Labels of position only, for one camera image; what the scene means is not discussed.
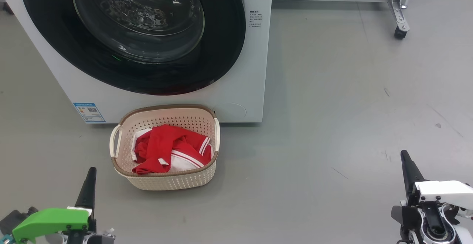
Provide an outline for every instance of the washing machine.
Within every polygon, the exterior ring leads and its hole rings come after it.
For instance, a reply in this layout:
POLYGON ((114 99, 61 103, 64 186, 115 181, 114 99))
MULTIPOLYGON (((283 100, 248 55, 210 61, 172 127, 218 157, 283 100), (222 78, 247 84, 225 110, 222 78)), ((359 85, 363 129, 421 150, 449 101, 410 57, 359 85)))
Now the washing machine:
POLYGON ((86 123, 201 104, 261 122, 271 0, 7 0, 86 123))

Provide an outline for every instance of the laundry basket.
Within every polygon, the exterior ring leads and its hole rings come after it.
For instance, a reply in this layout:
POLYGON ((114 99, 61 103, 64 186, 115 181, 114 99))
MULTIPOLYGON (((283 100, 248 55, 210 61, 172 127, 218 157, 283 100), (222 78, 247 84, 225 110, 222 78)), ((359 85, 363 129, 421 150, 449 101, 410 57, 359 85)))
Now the laundry basket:
POLYGON ((154 106, 132 111, 113 129, 110 136, 110 156, 115 170, 142 190, 180 190, 206 185, 215 174, 220 125, 215 114, 204 106, 168 105, 154 106), (210 163, 194 170, 173 173, 137 175, 132 169, 138 164, 132 161, 131 149, 135 132, 168 124, 200 133, 210 138, 215 152, 210 163), (115 150, 116 134, 118 142, 115 150))

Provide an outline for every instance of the concrete floor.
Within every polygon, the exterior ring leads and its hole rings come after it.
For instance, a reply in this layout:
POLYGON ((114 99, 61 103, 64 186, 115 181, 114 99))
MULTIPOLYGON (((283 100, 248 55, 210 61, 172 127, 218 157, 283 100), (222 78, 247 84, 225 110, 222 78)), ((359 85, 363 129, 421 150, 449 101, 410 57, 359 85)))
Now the concrete floor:
POLYGON ((95 166, 117 243, 394 244, 402 149, 428 179, 473 183, 471 2, 411 0, 403 41, 385 4, 273 3, 264 122, 225 126, 213 181, 175 192, 115 172, 112 128, 83 123, 0 12, 0 217, 73 205, 95 166))

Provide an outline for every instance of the clothing tag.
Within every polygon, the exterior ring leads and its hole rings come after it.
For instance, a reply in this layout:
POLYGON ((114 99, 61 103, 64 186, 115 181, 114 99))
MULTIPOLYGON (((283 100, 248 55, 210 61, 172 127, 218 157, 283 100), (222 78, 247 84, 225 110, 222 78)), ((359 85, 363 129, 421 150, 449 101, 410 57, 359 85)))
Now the clothing tag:
POLYGON ((105 123, 105 119, 94 103, 75 102, 74 106, 86 123, 105 123))
POLYGON ((159 158, 158 161, 161 165, 169 165, 169 163, 166 163, 163 158, 159 158))

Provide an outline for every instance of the white stripe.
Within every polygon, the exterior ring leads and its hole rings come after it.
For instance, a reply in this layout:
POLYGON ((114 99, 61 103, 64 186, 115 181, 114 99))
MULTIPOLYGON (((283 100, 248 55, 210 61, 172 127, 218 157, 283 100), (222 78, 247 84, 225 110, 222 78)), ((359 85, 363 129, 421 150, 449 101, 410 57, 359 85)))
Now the white stripe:
POLYGON ((173 157, 175 157, 175 158, 182 159, 182 160, 184 160, 184 161, 186 161, 186 162, 188 162, 188 163, 191 163, 193 166, 199 168, 199 165, 197 165, 194 161, 191 161, 191 160, 189 160, 189 159, 187 159, 187 158, 184 158, 184 157, 181 156, 181 155, 175 155, 174 153, 171 153, 171 156, 173 156, 173 157))
POLYGON ((137 132, 135 133, 135 135, 133 136, 133 140, 132 140, 132 160, 133 160, 133 162, 136 162, 136 161, 137 161, 136 153, 135 153, 136 141, 138 140, 139 137, 145 135, 145 134, 148 133, 149 131, 151 131, 151 128, 147 128, 147 129, 144 129, 144 130, 142 130, 142 131, 137 131, 137 132))
POLYGON ((189 159, 189 160, 191 160, 191 161, 195 161, 196 164, 199 165, 199 167, 204 167, 204 165, 203 165, 201 162, 197 161, 197 159, 192 158, 192 157, 190 157, 189 155, 186 155, 185 153, 181 153, 180 151, 176 151, 176 150, 172 150, 171 153, 174 153, 175 155, 181 155, 181 156, 184 157, 184 158, 187 158, 187 159, 189 159))
POLYGON ((201 149, 199 150, 199 153, 200 153, 200 154, 202 154, 202 153, 203 153, 203 150, 205 150, 204 147, 207 146, 207 141, 208 141, 208 140, 209 140, 209 138, 207 137, 207 138, 205 138, 205 140, 203 141, 202 146, 201 146, 201 149))
POLYGON ((207 138, 206 139, 206 142, 205 142, 205 146, 203 147, 202 151, 200 152, 200 154, 203 156, 204 155, 204 152, 207 148, 207 145, 210 143, 210 138, 207 138))
POLYGON ((211 144, 209 144, 208 146, 210 146, 210 152, 211 152, 210 159, 212 159, 213 155, 215 154, 215 151, 213 150, 213 147, 211 144))

